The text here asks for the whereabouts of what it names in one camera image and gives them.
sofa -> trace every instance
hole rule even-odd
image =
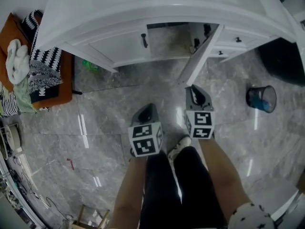
[[[38,23],[41,22],[41,17],[35,16]],[[8,55],[7,48],[9,43],[14,39],[19,39],[22,45],[27,45],[29,54],[31,52],[32,41],[31,37],[26,34],[21,26],[19,18],[12,13],[8,16],[3,29],[0,32],[0,82],[9,91],[13,91],[13,84],[9,81],[6,71],[6,58]],[[60,104],[66,104],[72,100],[72,55],[68,52],[62,51],[61,53],[61,79],[63,81],[56,90],[58,94],[56,97],[44,99],[38,102],[32,103],[35,109],[41,109],[46,107],[53,107]]]

drawer handle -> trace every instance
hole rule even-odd
[[[142,38],[143,38],[143,44],[144,44],[144,47],[147,48],[148,47],[148,44],[147,44],[147,41],[146,41],[146,34],[143,33],[141,34]]]

open cabinet door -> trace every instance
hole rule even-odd
[[[214,33],[198,48],[198,50],[190,57],[185,68],[182,70],[181,75],[178,78],[178,84],[186,84],[191,86],[200,70],[204,66],[207,58],[211,54],[211,51],[216,44],[220,33],[224,29],[223,25],[219,25]]]

cabinet door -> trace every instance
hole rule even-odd
[[[113,67],[128,65],[150,58],[146,26],[111,32],[92,39],[88,47],[113,62]]]
[[[212,49],[216,44],[223,29],[224,26],[219,25],[215,32],[190,57],[188,63],[186,64],[180,77],[178,78],[179,84],[186,84],[188,86],[191,86],[194,83],[207,58],[210,56]]]

drawer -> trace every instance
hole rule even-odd
[[[247,31],[239,28],[225,27],[216,45],[248,48],[257,40],[266,40],[269,36],[255,31]]]
[[[246,52],[244,48],[214,46],[210,56],[211,58],[228,58],[236,52]]]

